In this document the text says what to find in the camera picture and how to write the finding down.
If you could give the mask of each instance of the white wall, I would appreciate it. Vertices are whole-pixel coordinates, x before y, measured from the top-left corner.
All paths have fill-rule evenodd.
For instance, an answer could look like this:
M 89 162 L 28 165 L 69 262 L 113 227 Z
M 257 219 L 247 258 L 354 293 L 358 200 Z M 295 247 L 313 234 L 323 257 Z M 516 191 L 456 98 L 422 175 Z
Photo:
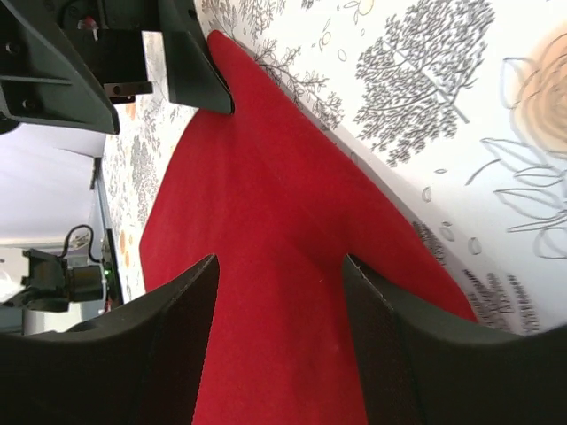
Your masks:
M 87 222 L 91 156 L 104 143 L 98 133 L 32 125 L 0 136 L 0 245 L 61 240 Z

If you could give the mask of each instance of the orange flower print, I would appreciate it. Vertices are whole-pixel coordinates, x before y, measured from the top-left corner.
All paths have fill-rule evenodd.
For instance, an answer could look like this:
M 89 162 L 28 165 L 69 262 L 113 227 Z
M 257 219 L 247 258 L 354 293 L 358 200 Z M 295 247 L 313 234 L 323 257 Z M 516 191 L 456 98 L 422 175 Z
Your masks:
M 126 105 L 126 114 L 131 120 L 136 120 L 136 102 Z
M 567 153 L 567 28 L 550 34 L 532 58 L 509 58 L 517 77 L 510 121 L 517 136 L 550 154 Z
M 131 249 L 134 246 L 134 237 L 127 234 L 124 230 L 120 232 L 120 255 L 122 256 L 122 264 L 125 268 L 130 268 L 132 262 Z

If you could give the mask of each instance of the black plastic part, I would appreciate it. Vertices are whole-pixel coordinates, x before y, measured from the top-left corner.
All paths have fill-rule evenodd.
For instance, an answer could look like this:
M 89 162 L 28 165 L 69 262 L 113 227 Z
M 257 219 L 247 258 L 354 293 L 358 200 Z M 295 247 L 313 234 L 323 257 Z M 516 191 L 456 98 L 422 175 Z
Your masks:
M 0 335 L 0 421 L 191 423 L 218 281 L 209 256 L 66 333 Z
M 226 82 L 214 65 L 192 0 L 160 0 L 169 100 L 220 113 L 233 113 Z
M 118 134 L 113 105 L 151 93 L 141 31 L 163 33 L 171 102 L 234 111 L 192 0 L 0 0 L 0 28 L 9 119 Z
M 567 327 L 516 336 L 343 265 L 369 425 L 567 423 Z
M 116 252 L 114 234 L 113 231 L 108 228 L 103 244 L 103 268 L 108 271 L 108 275 L 106 276 L 106 303 L 109 310 L 113 310 L 124 304 Z
M 29 260 L 29 276 L 22 279 L 24 290 L 4 305 L 41 312 L 66 312 L 69 309 L 66 260 L 38 250 L 24 251 L 23 255 Z
M 69 268 L 66 259 L 38 250 L 23 255 L 29 260 L 29 276 L 22 279 L 24 289 L 5 301 L 5 306 L 62 313 L 71 302 L 104 298 L 100 266 Z
M 69 301 L 81 303 L 105 297 L 103 274 L 99 265 L 74 267 L 67 271 L 67 275 Z
M 10 120 L 6 118 L 6 116 L 0 112 L 0 135 L 5 135 L 6 133 L 10 133 L 11 131 L 18 128 L 19 122 L 15 120 Z
M 0 0 L 0 110 L 20 122 L 119 133 L 113 104 L 42 6 Z

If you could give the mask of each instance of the floral wallpaper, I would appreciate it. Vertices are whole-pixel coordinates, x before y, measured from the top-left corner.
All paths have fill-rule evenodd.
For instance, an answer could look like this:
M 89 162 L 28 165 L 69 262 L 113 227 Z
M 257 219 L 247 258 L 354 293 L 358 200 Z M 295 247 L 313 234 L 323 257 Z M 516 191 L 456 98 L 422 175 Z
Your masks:
M 196 0 L 219 30 L 389 190 L 487 326 L 567 321 L 567 4 L 558 0 Z M 120 106 L 104 176 L 127 297 L 137 244 L 194 110 L 170 104 L 160 35 L 154 94 Z

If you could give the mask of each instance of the black device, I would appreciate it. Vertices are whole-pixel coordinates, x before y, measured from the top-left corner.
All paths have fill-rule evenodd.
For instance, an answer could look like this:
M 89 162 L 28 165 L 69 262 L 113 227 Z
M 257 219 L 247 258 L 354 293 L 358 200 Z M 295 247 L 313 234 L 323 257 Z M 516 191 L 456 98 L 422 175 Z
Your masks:
M 152 92 L 143 31 L 163 34 L 171 102 L 233 112 L 193 0 L 0 0 L 0 134 L 20 122 L 118 134 L 114 105 Z
M 71 234 L 79 228 L 90 231 L 90 264 L 72 267 L 66 258 Z M 11 278 L 19 288 L 1 303 L 41 312 L 62 313 L 70 303 L 105 301 L 105 312 L 124 304 L 114 249 L 113 232 L 106 230 L 101 259 L 91 254 L 94 231 L 90 226 L 73 228 L 59 255 L 19 248 L 0 249 L 0 274 Z

